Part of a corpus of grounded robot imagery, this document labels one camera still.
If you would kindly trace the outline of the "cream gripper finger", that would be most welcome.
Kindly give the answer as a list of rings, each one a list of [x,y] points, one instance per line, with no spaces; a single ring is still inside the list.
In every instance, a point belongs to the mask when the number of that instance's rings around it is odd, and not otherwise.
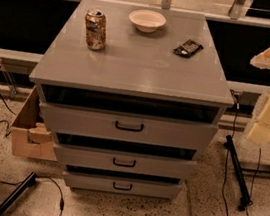
[[[264,125],[259,125],[259,123],[254,123],[247,133],[247,138],[257,146],[266,145],[270,142],[270,129]]]

